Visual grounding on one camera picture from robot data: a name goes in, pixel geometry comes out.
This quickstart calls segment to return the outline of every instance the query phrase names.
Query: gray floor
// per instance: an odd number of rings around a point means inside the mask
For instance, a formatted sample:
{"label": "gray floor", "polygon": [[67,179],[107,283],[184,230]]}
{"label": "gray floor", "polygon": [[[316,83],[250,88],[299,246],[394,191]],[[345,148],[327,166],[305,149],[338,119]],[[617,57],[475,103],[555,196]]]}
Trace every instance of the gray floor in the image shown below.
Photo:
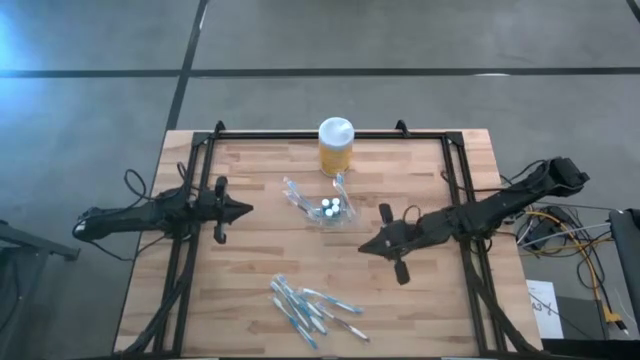
{"label": "gray floor", "polygon": [[[0,3],[0,70],[179,69],[198,0]],[[640,65],[624,0],[212,0],[194,68],[597,67]],[[0,78],[0,218],[83,248],[53,259],[37,296],[29,357],[107,354],[130,265],[70,236],[90,205],[122,206],[135,168],[150,183],[175,78]],[[489,128],[501,172],[569,156],[592,180],[575,203],[638,207],[640,76],[191,79],[179,129]],[[606,212],[581,211],[585,223]],[[123,256],[136,235],[104,246]],[[630,311],[614,245],[606,285]],[[591,298],[579,259],[526,258],[528,278]]]}

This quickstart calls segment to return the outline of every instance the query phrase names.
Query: butcher block tabletop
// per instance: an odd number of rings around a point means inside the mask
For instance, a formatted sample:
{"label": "butcher block tabletop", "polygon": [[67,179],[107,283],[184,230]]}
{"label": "butcher block tabletop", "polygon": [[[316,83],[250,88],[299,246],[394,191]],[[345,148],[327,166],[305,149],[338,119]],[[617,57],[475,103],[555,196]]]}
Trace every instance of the butcher block tabletop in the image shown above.
{"label": "butcher block tabletop", "polygon": [[[474,186],[499,186],[488,131],[462,133]],[[167,133],[154,194],[182,184],[176,163],[187,163],[192,135],[193,131]],[[202,228],[183,356],[477,355],[455,240],[410,253],[406,262],[411,281],[403,286],[396,282],[392,263],[357,251],[379,231],[380,203],[389,203],[396,217],[410,205],[419,206],[423,214],[451,205],[449,187],[439,176],[442,170],[437,140],[357,139],[345,184],[358,221],[344,229],[319,229],[282,192],[287,176],[313,201],[337,195],[331,179],[320,171],[317,140],[216,140],[210,186],[217,176],[226,176],[229,195],[254,210],[226,227],[225,245],[213,239],[213,223]],[[199,171],[195,179],[200,178]],[[489,195],[478,193],[478,200]],[[407,214],[408,221],[416,218],[417,211]],[[140,247],[160,235],[144,233]],[[170,240],[161,241],[135,261],[116,351],[130,345],[158,309],[170,248]],[[489,261],[498,302],[527,340],[541,348],[513,237],[496,235]],[[327,320],[329,335],[313,333],[319,349],[311,349],[270,300],[269,283],[276,273],[285,275],[294,287],[312,288],[364,308],[361,315],[331,309],[371,341],[365,343]],[[171,346],[176,312],[177,306],[170,315],[165,346]],[[484,318],[490,336],[486,312]]]}

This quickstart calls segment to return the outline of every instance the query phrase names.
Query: white paper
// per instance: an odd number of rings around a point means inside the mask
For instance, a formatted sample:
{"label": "white paper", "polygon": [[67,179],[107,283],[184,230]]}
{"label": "white paper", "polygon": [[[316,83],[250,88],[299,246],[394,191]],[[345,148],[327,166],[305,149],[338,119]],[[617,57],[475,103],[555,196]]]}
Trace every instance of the white paper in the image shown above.
{"label": "white paper", "polygon": [[556,301],[556,292],[553,290],[553,283],[527,280],[527,286],[529,287],[529,299],[531,300],[533,313],[536,316],[540,337],[543,339],[563,339],[564,335],[562,334],[560,316],[558,316],[558,303]]}

